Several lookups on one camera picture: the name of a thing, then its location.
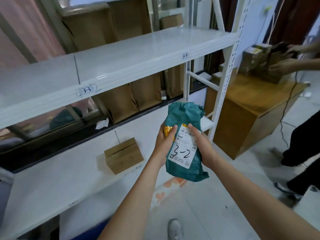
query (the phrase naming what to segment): dark green bag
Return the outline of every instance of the dark green bag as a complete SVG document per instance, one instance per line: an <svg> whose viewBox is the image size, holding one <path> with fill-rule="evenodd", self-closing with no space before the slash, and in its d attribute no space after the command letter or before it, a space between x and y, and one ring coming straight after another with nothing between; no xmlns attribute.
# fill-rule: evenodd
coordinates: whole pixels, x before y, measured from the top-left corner
<svg viewBox="0 0 320 240"><path fill-rule="evenodd" d="M201 165L201 153L195 143L195 137L188 129L191 123L201 130L200 120L205 111L193 102L174 102L169 105L168 116L164 126L178 125L175 141L167 154L165 167L168 173L175 177L198 182L209 177Z"/></svg>

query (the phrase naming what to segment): crumpled white paper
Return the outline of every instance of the crumpled white paper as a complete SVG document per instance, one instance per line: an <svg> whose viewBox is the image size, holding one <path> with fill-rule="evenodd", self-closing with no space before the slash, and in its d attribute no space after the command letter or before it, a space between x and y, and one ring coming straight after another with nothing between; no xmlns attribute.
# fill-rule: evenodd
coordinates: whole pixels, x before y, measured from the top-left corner
<svg viewBox="0 0 320 240"><path fill-rule="evenodd" d="M96 130L99 130L103 127L108 127L108 125L109 125L109 118L106 118L105 120L99 121L97 123Z"/></svg>

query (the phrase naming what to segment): person's left hand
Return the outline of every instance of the person's left hand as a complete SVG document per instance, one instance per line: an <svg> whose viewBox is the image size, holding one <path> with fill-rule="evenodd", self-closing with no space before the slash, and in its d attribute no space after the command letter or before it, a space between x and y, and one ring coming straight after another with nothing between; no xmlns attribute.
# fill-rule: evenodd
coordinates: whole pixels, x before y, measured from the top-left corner
<svg viewBox="0 0 320 240"><path fill-rule="evenodd" d="M290 74L299 70L299 61L296 59L286 59L269 67L269 72L280 76Z"/></svg>
<svg viewBox="0 0 320 240"><path fill-rule="evenodd" d="M169 135L165 138L164 124L161 125L157 140L155 142L154 150L150 158L157 161L159 166L162 167L166 163L166 156L174 142L174 136L177 132L177 125L174 125L170 130Z"/></svg>

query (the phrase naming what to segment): sneaker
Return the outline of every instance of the sneaker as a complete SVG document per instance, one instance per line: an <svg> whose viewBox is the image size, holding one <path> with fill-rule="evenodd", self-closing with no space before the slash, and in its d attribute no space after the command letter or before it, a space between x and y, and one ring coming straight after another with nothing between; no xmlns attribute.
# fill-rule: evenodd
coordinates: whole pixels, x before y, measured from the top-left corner
<svg viewBox="0 0 320 240"><path fill-rule="evenodd" d="M177 219L168 222L168 238L169 240L184 240L182 226Z"/></svg>
<svg viewBox="0 0 320 240"><path fill-rule="evenodd" d="M287 194L290 194L292 196L294 196L297 200L300 200L302 198L302 195L292 191L291 189L289 189L287 186L284 186L278 182L275 182L273 184L278 190L280 190L281 192L283 193L287 193Z"/></svg>
<svg viewBox="0 0 320 240"><path fill-rule="evenodd" d="M270 152L275 155L277 158L279 158L280 160L283 159L283 155L282 155L282 152L280 152L277 148L272 148L270 149Z"/></svg>

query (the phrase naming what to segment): hand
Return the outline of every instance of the hand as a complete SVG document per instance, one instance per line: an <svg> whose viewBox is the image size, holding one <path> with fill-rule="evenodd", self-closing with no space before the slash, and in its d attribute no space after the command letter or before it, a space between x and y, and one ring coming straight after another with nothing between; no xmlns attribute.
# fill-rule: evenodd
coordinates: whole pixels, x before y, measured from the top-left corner
<svg viewBox="0 0 320 240"><path fill-rule="evenodd" d="M298 52L299 54L305 53L305 47L303 45L289 45L289 49L285 52L285 55L289 54L290 52Z"/></svg>
<svg viewBox="0 0 320 240"><path fill-rule="evenodd" d="M214 150L212 143L204 133L201 133L192 124L189 124L188 127L196 138L198 148L202 155L202 163L206 167L212 169L212 163L214 160L217 160L220 157L219 154Z"/></svg>
<svg viewBox="0 0 320 240"><path fill-rule="evenodd" d="M174 142L174 136L177 132L177 125L174 125L170 130L169 135L165 138L164 124L161 125L159 133L157 135L157 140L155 141L155 146L153 153L150 158L159 163L159 167L162 167L166 163L167 154Z"/></svg>
<svg viewBox="0 0 320 240"><path fill-rule="evenodd" d="M292 72L299 71L299 61L296 59L286 59L269 67L269 72L279 76L284 76Z"/></svg>

